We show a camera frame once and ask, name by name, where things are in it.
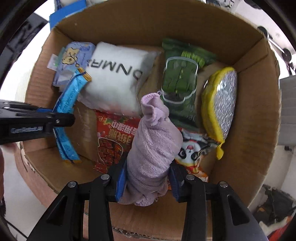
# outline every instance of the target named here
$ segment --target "light blue package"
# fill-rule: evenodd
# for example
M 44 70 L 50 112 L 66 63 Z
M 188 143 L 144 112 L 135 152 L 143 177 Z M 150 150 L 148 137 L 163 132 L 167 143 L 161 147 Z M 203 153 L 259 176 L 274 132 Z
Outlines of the light blue package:
M 72 113 L 80 90 L 90 81 L 91 77 L 82 68 L 78 68 L 56 102 L 53 112 Z M 66 135 L 64 128 L 55 127 L 54 136 L 62 159 L 69 160 L 72 163 L 79 162 L 80 158 Z
M 85 69 L 96 46 L 88 42 L 69 43 L 59 62 L 52 85 L 63 89 L 77 68 Z

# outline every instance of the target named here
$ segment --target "cartoon character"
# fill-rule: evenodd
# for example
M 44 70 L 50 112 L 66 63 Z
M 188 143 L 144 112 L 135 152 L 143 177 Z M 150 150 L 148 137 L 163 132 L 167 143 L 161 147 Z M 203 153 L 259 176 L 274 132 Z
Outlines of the cartoon character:
M 63 54 L 62 58 L 62 64 L 75 64 L 75 66 L 78 68 L 79 64 L 77 63 L 77 54 L 79 52 L 79 49 L 73 49 L 73 48 L 68 48 L 65 53 Z
M 207 176 L 199 167 L 201 157 L 208 154 L 211 149 L 216 148 L 219 143 L 207 136 L 188 132 L 184 129 L 182 129 L 181 133 L 183 144 L 175 160 L 185 166 L 188 173 Z

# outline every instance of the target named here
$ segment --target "pink towel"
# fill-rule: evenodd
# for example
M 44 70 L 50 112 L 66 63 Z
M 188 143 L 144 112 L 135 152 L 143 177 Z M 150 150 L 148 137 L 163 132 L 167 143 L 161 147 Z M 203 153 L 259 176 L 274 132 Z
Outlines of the pink towel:
M 141 107 L 144 117 L 127 157 L 127 182 L 119 203 L 148 206 L 167 192 L 168 169 L 183 137 L 168 118 L 169 110 L 159 94 L 145 95 Z

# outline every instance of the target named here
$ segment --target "blue box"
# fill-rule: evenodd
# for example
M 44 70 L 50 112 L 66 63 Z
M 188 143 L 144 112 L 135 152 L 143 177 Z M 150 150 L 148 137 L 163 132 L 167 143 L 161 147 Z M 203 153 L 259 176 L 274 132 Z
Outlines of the blue box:
M 57 10 L 56 12 L 54 12 L 49 16 L 50 29 L 56 26 L 57 23 L 60 22 L 66 16 L 76 12 L 80 12 L 85 8 L 86 8 L 86 0 L 80 0 Z

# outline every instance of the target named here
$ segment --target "red snack bag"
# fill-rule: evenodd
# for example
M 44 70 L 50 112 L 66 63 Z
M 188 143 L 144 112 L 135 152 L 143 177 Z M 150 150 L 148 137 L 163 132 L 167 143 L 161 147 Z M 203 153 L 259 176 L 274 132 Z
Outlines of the red snack bag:
M 122 153 L 131 149 L 140 119 L 100 111 L 96 116 L 99 158 L 94 169 L 107 173 L 112 164 L 120 161 Z

